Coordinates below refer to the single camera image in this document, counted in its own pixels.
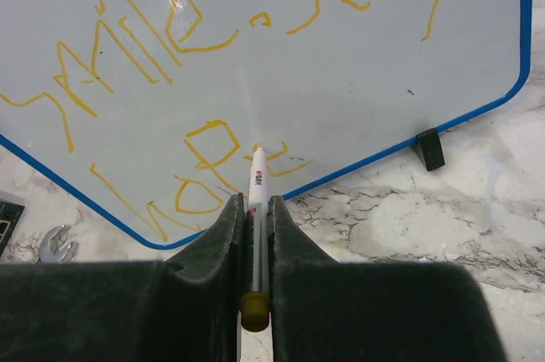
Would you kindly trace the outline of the yellow white marker pen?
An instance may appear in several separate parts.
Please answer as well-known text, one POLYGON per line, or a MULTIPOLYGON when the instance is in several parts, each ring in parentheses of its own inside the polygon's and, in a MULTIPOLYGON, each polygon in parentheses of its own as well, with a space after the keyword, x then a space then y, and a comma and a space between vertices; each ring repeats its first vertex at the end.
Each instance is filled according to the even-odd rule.
POLYGON ((239 300, 241 326, 250 333, 265 330, 270 320, 267 213, 267 157, 258 146, 250 166, 239 300))

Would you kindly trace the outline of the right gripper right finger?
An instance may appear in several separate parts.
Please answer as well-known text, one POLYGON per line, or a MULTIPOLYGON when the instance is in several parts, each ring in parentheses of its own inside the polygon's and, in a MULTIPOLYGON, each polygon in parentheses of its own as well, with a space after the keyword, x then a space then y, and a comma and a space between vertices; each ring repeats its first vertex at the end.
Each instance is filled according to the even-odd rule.
POLYGON ((269 203, 277 361, 503 361, 479 285, 447 262, 339 262, 269 203))

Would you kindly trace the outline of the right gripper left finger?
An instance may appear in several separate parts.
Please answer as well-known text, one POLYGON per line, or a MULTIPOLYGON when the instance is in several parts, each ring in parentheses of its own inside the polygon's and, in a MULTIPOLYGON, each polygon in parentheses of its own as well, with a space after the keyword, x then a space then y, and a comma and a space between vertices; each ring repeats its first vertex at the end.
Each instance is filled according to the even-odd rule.
POLYGON ((167 261, 1 268, 4 361, 237 361, 244 200, 167 261))

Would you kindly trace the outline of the blue framed whiteboard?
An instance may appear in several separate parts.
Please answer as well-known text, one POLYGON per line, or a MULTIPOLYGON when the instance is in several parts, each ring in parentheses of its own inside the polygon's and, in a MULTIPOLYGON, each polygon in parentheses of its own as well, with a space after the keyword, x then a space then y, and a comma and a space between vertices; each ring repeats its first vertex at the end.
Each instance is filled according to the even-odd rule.
POLYGON ((1 143, 143 245, 500 106, 532 0, 1 0, 1 143))

